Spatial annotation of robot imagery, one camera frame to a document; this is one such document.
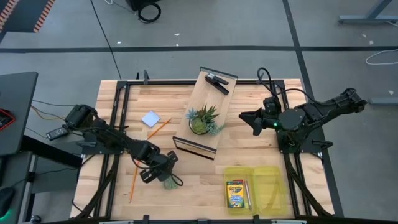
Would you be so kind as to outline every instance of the potted plant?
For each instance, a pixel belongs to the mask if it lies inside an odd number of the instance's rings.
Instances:
[[[211,135],[217,135],[220,133],[225,124],[218,126],[214,119],[219,114],[214,114],[216,111],[216,106],[212,106],[207,110],[207,106],[204,105],[200,110],[195,110],[193,108],[188,110],[188,113],[185,115],[189,120],[189,127],[191,131],[195,134],[202,135],[209,133]]]

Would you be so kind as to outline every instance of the concrete floor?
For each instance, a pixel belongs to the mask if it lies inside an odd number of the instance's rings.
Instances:
[[[93,1],[113,47],[293,46],[279,0],[161,0],[162,16],[154,24],[142,24],[134,14],[103,0]],[[126,6],[123,0],[114,1]],[[337,23],[340,14],[364,14],[375,2],[290,0],[301,46],[398,46],[398,27]],[[391,3],[385,14],[398,14],[398,1]],[[57,0],[38,34],[7,33],[0,43],[0,49],[62,47],[107,47],[89,0]],[[356,88],[365,99],[391,96],[389,91],[394,92],[392,96],[398,94],[398,65],[366,65],[365,59],[373,53],[304,52],[315,98],[326,100],[346,87]],[[151,78],[195,78],[200,66],[241,78],[255,78],[258,67],[268,68],[273,78],[302,77],[292,51],[116,52],[115,59],[125,79],[135,78],[143,69]],[[374,61],[396,62],[398,53]],[[28,71],[39,73],[34,98],[59,104],[94,106],[100,80],[118,78],[108,52],[0,54],[0,73]],[[70,109],[35,105],[60,116]],[[60,125],[33,113],[27,123],[41,134]],[[346,217],[398,220],[398,163],[393,159],[398,156],[397,125],[398,107],[368,105],[360,114],[342,116],[324,126],[326,140],[335,143],[330,149],[331,162]],[[26,134],[46,142],[30,131]],[[71,136],[48,143],[65,144],[77,139]],[[49,161],[40,160],[39,164],[38,172],[58,169]],[[59,190],[37,195],[34,212],[46,222],[69,216],[76,172],[67,171],[63,176],[69,178],[68,184],[57,184],[56,175],[41,180],[41,184],[56,185]]]

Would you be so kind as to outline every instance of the wooden table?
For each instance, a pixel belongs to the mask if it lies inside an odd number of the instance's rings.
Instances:
[[[116,80],[103,80],[98,93],[96,109],[101,118],[109,123],[116,89]],[[302,88],[299,79],[285,80],[286,88]],[[287,215],[293,218],[292,204],[287,183],[287,174],[283,155],[279,152],[274,130],[263,130],[260,136],[252,135],[252,128],[238,118],[242,111],[256,110],[262,107],[262,101],[271,94],[261,85],[236,85],[226,117],[226,127],[221,133],[218,151],[214,161],[175,148],[172,136],[184,117],[193,85],[139,85],[132,86],[129,95],[126,125],[127,135],[133,139],[145,139],[151,131],[166,121],[172,120],[150,141],[162,150],[163,154],[174,150],[179,161],[173,173],[183,179],[185,185],[178,189],[165,190],[162,183],[155,180],[145,184],[138,177],[132,202],[129,193],[135,166],[128,154],[120,158],[116,190],[114,193],[112,220],[142,220],[150,215],[151,220],[193,220],[237,219],[252,217],[229,216],[226,212],[224,196],[223,170],[228,166],[279,166],[286,187],[288,203]],[[305,102],[302,93],[288,91],[290,107]],[[116,124],[119,124],[121,106]],[[145,126],[141,118],[149,111],[155,111],[161,120],[153,128]],[[83,208],[95,193],[101,171],[103,156],[97,155],[81,169],[75,194],[75,203]],[[333,213],[330,193],[326,183],[322,162],[311,154],[301,155],[302,167],[308,189],[321,203],[323,208]],[[300,212],[304,214],[301,193],[296,187]],[[108,193],[104,193],[101,215],[104,215]],[[79,213],[72,208],[71,217]],[[261,215],[261,218],[276,218]]]

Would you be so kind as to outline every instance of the orange pencil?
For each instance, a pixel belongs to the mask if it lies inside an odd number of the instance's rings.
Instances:
[[[146,138],[145,140],[148,140],[150,137],[152,137],[154,134],[156,134],[156,132],[158,132],[161,128],[163,128],[168,122],[170,122],[171,118],[168,119],[164,124],[162,124],[160,127],[158,127],[152,134],[150,134],[148,136],[148,138]],[[131,203],[131,199],[132,199],[132,193],[134,191],[134,186],[136,184],[136,177],[137,177],[137,171],[138,171],[138,167],[136,167],[136,171],[134,172],[134,178],[132,179],[132,184],[131,184],[131,190],[130,190],[130,202]]]

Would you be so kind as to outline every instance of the sticky note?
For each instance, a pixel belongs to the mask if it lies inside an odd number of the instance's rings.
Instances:
[[[153,112],[153,111],[148,112],[141,119],[141,121],[144,122],[149,127],[153,127],[159,120],[160,120],[160,117],[157,114],[155,114],[155,112]]]

